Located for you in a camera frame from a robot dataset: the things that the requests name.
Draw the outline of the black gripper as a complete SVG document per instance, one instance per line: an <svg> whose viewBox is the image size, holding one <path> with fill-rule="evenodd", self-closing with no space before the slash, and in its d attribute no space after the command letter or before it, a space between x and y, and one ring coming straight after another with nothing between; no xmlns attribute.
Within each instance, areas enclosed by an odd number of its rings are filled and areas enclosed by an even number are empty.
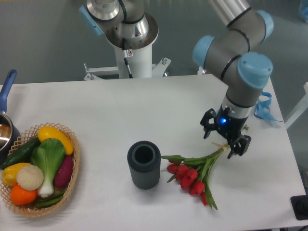
<svg viewBox="0 0 308 231"><path fill-rule="evenodd" d="M209 109L203 115L200 125L203 126L204 139L207 139L211 131L217 132L223 136L230 146L230 152L227 156L230 159L234 155L242 156L248 150L252 138L247 135L242 135L241 130L244 127L248 117L235 118L231 116L231 109L222 106L219 108L217 114L214 109Z"/></svg>

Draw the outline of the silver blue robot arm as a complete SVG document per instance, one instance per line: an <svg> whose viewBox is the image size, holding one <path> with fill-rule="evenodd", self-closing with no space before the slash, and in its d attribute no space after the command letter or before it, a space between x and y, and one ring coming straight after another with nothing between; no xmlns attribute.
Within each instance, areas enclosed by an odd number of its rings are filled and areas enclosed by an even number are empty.
<svg viewBox="0 0 308 231"><path fill-rule="evenodd" d="M213 0L211 5L228 33L221 39L202 37L192 58L228 89L220 108L208 110L200 124L205 137L215 130L227 140L230 155L243 155L251 138L241 129L273 70L271 60L254 52L254 47L272 33L273 19L265 11L254 11L245 0ZM113 45L120 78L154 75L152 45L158 25L141 0L89 0L79 13L89 29L104 34Z"/></svg>

